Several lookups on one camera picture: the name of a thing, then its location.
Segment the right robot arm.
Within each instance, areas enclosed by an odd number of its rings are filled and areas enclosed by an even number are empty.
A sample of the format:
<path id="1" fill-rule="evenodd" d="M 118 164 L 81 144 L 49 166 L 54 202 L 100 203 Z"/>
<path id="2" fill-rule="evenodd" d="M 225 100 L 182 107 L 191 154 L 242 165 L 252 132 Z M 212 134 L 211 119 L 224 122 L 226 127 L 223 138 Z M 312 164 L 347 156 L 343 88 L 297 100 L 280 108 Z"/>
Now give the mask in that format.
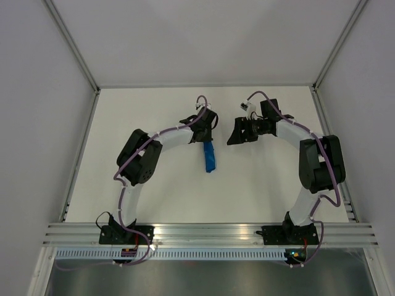
<path id="1" fill-rule="evenodd" d="M 249 101 L 241 103 L 241 108 L 247 115 L 235 118 L 227 145 L 255 142 L 259 136 L 271 134 L 299 152 L 301 190 L 294 206 L 286 212 L 281 225 L 263 226 L 257 234 L 264 245 L 317 245 L 314 214 L 320 201 L 327 199 L 334 207 L 341 205 L 338 184 L 345 180 L 346 172 L 339 138 L 315 134 L 293 116 L 283 114 L 276 99 L 260 102 L 260 115 Z"/>

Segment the blue cloth napkin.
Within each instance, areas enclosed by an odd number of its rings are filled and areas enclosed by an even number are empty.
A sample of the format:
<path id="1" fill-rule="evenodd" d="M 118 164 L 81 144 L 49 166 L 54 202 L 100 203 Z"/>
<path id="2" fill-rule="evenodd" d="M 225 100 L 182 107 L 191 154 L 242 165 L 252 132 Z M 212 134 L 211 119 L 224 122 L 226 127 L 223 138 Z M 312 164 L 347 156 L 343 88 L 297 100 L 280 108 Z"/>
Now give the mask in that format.
<path id="1" fill-rule="evenodd" d="M 212 141 L 204 142 L 203 149 L 206 172 L 211 173 L 216 169 L 215 151 Z"/>

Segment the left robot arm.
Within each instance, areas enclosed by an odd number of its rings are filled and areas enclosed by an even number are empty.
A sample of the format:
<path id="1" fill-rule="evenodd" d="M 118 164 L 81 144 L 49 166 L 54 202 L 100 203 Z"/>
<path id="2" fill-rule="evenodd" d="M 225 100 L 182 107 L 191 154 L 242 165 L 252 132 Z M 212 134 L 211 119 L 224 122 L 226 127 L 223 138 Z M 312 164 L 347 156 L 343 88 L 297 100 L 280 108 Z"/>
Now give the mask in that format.
<path id="1" fill-rule="evenodd" d="M 129 244 L 134 239 L 139 196 L 144 183 L 153 176 L 161 153 L 183 144 L 201 142 L 206 172 L 216 169 L 212 130 L 218 124 L 218 115 L 203 107 L 180 124 L 154 134 L 134 130 L 117 158 L 118 172 L 114 179 L 121 182 L 122 189 L 109 226 L 121 244 Z"/>

